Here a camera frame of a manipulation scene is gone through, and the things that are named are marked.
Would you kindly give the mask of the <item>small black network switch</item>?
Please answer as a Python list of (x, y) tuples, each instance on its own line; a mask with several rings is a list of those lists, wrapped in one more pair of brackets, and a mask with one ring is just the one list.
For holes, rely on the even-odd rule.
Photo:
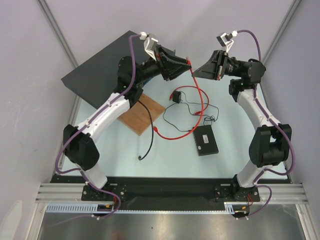
[(193, 137), (199, 157), (219, 153), (218, 145), (211, 125), (198, 126), (193, 131)]

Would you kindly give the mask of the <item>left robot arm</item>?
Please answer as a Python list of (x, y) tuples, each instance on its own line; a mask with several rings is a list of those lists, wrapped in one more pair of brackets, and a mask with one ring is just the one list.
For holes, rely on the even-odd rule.
[(108, 179), (98, 164), (100, 153), (96, 146), (103, 131), (139, 101), (143, 83), (158, 75), (170, 81), (191, 69), (187, 59), (161, 45), (155, 47), (153, 54), (142, 64), (136, 63), (133, 51), (122, 57), (118, 63), (117, 85), (110, 97), (86, 120), (77, 126), (69, 124), (63, 130), (62, 152), (94, 186), (92, 194), (99, 200), (110, 195)]

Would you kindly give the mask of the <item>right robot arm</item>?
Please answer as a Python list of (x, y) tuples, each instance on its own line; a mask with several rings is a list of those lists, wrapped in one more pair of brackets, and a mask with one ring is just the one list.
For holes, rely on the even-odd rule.
[(289, 157), (292, 128), (282, 124), (261, 103), (256, 86), (266, 67), (256, 59), (248, 61), (229, 57), (224, 50), (215, 50), (209, 60), (192, 75), (196, 78), (219, 81), (231, 76), (229, 94), (247, 114), (255, 133), (249, 145), (249, 161), (232, 179), (230, 196), (242, 201), (255, 190), (255, 184), (265, 172), (285, 162)]

